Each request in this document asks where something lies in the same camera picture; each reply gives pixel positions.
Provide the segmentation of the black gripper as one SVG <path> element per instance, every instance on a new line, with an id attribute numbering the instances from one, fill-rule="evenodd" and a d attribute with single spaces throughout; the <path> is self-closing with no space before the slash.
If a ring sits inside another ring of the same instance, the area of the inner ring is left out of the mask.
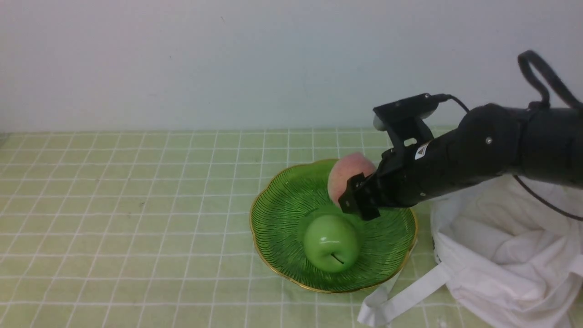
<path id="1" fill-rule="evenodd" d="M 418 159 L 418 145 L 384 152 L 374 174 L 347 180 L 338 199 L 342 212 L 370 221 L 379 218 L 379 208 L 412 207 L 489 180 L 478 152 L 465 149 L 463 141 L 453 129 L 422 145 L 424 155 Z"/>

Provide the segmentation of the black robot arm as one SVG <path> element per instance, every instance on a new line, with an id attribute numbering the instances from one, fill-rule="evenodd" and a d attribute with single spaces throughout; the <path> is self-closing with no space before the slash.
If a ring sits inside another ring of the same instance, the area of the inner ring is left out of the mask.
<path id="1" fill-rule="evenodd" d="M 582 112 L 572 108 L 470 110 L 458 127 L 433 137 L 422 112 L 381 106 L 393 147 L 373 174 L 350 177 L 338 198 L 344 213 L 372 220 L 380 208 L 408 208 L 425 200 L 510 175 L 552 210 L 582 220 L 573 210 L 542 197 L 526 179 L 582 188 Z"/>

